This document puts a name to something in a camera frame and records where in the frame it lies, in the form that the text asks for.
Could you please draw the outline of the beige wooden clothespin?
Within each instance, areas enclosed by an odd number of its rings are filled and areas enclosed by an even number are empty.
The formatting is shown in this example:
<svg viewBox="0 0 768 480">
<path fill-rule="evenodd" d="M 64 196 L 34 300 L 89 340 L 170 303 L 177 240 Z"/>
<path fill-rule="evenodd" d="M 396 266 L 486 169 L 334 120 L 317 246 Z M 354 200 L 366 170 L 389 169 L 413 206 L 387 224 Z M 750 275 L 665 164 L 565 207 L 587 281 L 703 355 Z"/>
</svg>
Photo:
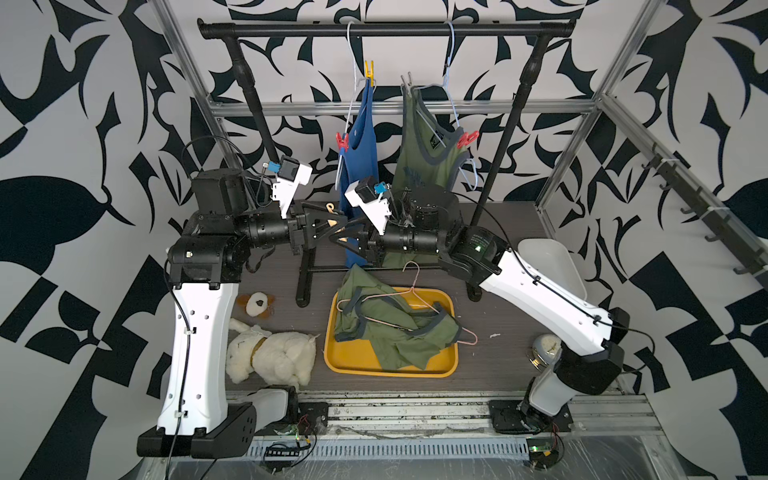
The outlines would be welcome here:
<svg viewBox="0 0 768 480">
<path fill-rule="evenodd" d="M 328 240 L 334 244 L 347 246 L 348 238 L 343 235 L 343 230 L 348 223 L 348 217 L 343 211 L 337 210 L 333 202 L 325 204 L 330 217 L 326 220 L 329 226 Z"/>
</svg>

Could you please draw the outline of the pink wire hanger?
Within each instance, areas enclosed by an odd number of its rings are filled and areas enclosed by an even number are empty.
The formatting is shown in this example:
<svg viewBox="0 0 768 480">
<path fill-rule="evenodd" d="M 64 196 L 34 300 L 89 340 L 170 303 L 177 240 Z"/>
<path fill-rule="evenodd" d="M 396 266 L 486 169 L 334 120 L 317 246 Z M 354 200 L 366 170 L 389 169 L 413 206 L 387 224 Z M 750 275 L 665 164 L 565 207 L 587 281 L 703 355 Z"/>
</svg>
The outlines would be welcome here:
<svg viewBox="0 0 768 480">
<path fill-rule="evenodd" d="M 421 306 L 421 307 L 426 307 L 426 308 L 428 308 L 428 309 L 430 309 L 430 310 L 432 310 L 432 311 L 437 313 L 438 309 L 434 306 L 434 304 L 428 303 L 425 299 L 423 299 L 419 295 L 419 293 L 417 291 L 418 289 L 416 288 L 416 283 L 418 281 L 418 277 L 419 277 L 419 274 L 421 272 L 420 265 L 417 262 L 415 262 L 414 260 L 409 260 L 409 261 L 407 261 L 405 263 L 405 266 L 402 267 L 401 271 L 405 272 L 406 269 L 409 266 L 415 267 L 416 274 L 414 276 L 412 285 L 408 289 L 406 289 L 406 290 L 397 290 L 397 291 L 394 291 L 393 293 L 382 293 L 382 294 L 368 295 L 368 296 L 365 296 L 365 295 L 362 295 L 362 294 L 353 293 L 351 298 L 348 299 L 348 300 L 344 300 L 344 299 L 338 300 L 335 303 L 335 308 L 337 309 L 337 311 L 342 312 L 344 310 L 342 307 L 354 307 L 355 305 L 361 304 L 362 302 L 365 302 L 368 299 L 393 299 L 395 297 L 403 297 L 403 296 L 408 297 L 408 296 L 410 296 L 409 298 L 412 297 L 412 298 L 415 298 L 416 300 L 418 300 L 416 305 Z M 405 327 L 401 327 L 401 326 L 398 326 L 398 325 L 395 325 L 395 324 L 379 321 L 379 320 L 376 320 L 376 319 L 368 319 L 368 320 L 374 321 L 374 322 L 378 322 L 378 323 L 381 323 L 382 325 L 386 325 L 386 326 L 389 326 L 389 327 L 392 327 L 392 328 L 398 328 L 398 329 L 401 329 L 401 330 L 407 330 L 407 329 L 405 329 Z M 470 334 L 474 338 L 474 341 L 456 340 L 456 342 L 458 344 L 468 345 L 468 346 L 475 346 L 475 345 L 478 344 L 479 337 L 477 336 L 477 334 L 475 334 L 474 332 L 472 332 L 472 331 L 470 331 L 470 330 L 468 330 L 468 329 L 466 329 L 464 327 L 459 327 L 458 335 L 460 336 L 462 334 L 462 332 Z"/>
</svg>

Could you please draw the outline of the light green tank top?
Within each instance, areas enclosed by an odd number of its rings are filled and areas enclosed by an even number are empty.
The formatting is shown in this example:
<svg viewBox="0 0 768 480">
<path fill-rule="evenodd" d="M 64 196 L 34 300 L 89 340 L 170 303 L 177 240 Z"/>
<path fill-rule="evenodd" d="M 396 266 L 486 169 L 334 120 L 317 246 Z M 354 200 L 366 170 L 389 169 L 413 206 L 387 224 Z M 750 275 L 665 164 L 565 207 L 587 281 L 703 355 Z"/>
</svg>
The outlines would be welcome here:
<svg viewBox="0 0 768 480">
<path fill-rule="evenodd" d="M 440 303 L 417 308 L 403 292 L 355 265 L 337 292 L 333 338 L 339 343 L 366 340 L 385 371 L 427 368 L 453 346 L 462 327 Z"/>
</svg>

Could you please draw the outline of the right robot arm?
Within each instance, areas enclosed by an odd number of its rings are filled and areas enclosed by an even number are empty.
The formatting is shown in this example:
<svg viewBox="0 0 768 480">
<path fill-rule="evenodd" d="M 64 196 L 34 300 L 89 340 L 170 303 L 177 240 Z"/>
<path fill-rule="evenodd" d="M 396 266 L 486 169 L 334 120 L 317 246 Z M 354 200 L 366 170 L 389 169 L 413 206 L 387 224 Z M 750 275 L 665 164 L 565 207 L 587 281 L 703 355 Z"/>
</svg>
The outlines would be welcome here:
<svg viewBox="0 0 768 480">
<path fill-rule="evenodd" d="M 560 339 L 559 358 L 526 391 L 521 419 L 552 419 L 575 396 L 601 394 L 622 373 L 619 343 L 629 314 L 588 303 L 526 262 L 505 239 L 466 224 L 453 193 L 427 186 L 395 196 L 387 184 L 366 178 L 344 196 L 363 215 L 338 226 L 334 243 L 351 237 L 357 254 L 374 263 L 389 252 L 433 255 L 450 276 L 517 306 Z"/>
</svg>

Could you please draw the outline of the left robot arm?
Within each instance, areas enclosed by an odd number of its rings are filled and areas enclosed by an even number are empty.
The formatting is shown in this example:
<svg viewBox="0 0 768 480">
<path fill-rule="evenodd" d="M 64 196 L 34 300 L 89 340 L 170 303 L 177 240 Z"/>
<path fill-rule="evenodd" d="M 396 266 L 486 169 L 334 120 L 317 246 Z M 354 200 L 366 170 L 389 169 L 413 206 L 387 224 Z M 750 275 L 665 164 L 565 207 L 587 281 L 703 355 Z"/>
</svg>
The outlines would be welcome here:
<svg viewBox="0 0 768 480">
<path fill-rule="evenodd" d="M 198 209 L 167 254 L 166 286 L 175 304 L 169 384 L 156 426 L 137 439 L 141 457 L 239 457 L 257 432 L 298 411 L 286 385 L 227 401 L 229 321 L 252 249 L 288 244 L 300 252 L 327 236 L 330 221 L 345 220 L 294 204 L 311 178 L 308 165 L 271 162 L 267 169 L 276 175 L 271 198 L 277 210 L 256 209 L 255 178 L 242 170 L 208 170 L 191 180 Z"/>
</svg>

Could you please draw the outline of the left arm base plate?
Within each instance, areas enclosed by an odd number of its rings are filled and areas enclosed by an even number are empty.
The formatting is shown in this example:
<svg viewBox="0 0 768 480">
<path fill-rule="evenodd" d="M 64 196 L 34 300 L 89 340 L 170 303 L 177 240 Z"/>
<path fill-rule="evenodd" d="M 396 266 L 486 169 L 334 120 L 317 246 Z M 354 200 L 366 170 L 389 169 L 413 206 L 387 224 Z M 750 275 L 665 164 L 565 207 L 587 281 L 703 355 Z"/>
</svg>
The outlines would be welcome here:
<svg viewBox="0 0 768 480">
<path fill-rule="evenodd" d="M 310 436 L 326 431 L 329 420 L 327 402 L 299 402 L 288 408 L 283 419 L 256 432 L 256 436 Z"/>
</svg>

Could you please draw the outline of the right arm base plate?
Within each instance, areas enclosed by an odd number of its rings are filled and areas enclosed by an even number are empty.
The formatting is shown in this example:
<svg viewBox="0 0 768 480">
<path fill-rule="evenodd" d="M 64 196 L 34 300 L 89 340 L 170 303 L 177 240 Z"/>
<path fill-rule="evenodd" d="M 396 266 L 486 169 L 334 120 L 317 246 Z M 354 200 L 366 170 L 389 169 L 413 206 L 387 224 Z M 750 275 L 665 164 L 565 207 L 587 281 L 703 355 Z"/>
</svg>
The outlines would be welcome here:
<svg viewBox="0 0 768 480">
<path fill-rule="evenodd" d="M 493 430 L 500 434 L 535 435 L 540 433 L 570 432 L 572 415 L 564 406 L 555 416 L 544 414 L 524 400 L 491 400 L 488 402 Z"/>
</svg>

